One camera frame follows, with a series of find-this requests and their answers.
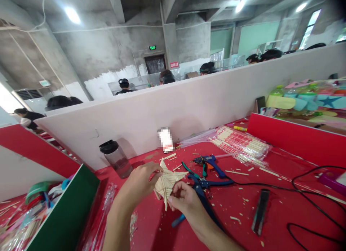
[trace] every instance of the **door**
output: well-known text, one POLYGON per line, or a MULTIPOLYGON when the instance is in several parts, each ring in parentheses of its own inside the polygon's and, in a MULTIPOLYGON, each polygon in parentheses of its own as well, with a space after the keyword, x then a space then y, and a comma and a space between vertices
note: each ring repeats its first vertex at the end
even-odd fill
POLYGON ((148 74, 154 74, 166 70, 164 54, 144 57, 144 60, 148 69, 148 74))

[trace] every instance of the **air conditioner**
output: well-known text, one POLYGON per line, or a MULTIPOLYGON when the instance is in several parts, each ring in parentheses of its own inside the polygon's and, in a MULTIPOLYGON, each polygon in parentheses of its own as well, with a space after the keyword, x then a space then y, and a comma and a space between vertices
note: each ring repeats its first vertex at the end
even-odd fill
POLYGON ((12 91, 12 94, 27 110, 43 115, 47 101, 54 96, 48 88, 19 89, 12 91))

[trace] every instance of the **hand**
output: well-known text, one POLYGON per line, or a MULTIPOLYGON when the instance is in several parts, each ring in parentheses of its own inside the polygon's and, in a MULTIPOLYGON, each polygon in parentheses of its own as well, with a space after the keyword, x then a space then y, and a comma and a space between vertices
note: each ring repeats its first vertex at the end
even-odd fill
POLYGON ((119 199, 135 208, 145 197, 147 197, 155 187, 156 182, 162 175, 163 169, 157 163, 149 162, 135 168, 126 180, 114 202, 119 199))
POLYGON ((195 190, 185 182, 180 181, 175 184, 168 203, 173 211, 180 210, 185 215, 200 241, 204 242, 205 235, 210 230, 219 230, 209 217, 195 190))

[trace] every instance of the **green wall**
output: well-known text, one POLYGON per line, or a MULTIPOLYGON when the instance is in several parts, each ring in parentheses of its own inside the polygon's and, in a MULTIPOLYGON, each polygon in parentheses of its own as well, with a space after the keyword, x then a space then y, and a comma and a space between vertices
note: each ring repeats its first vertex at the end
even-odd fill
POLYGON ((274 41, 279 28, 279 21, 255 24, 241 28, 238 56, 247 58, 251 50, 257 49, 260 44, 274 41))
POLYGON ((212 31, 210 35, 210 54, 225 49, 224 59, 229 58, 232 41, 232 28, 227 30, 212 31))

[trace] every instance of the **fluorescent light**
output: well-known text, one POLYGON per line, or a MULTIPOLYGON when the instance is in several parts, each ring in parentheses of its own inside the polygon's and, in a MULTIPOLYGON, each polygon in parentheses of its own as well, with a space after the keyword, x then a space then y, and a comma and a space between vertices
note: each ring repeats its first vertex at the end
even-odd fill
POLYGON ((70 8, 70 7, 66 7, 65 8, 65 12, 68 16, 68 18, 75 24, 80 24, 80 18, 77 14, 77 12, 73 9, 73 8, 70 8))
POLYGON ((242 10, 242 8, 244 7, 244 5, 245 5, 245 0, 241 0, 238 3, 237 7, 235 8, 235 13, 240 12, 242 10))
POLYGON ((307 3, 303 3, 303 4, 301 4, 299 7, 297 7, 296 12, 302 11, 302 10, 303 10, 303 8, 305 8, 305 7, 306 7, 306 5, 307 5, 307 3))

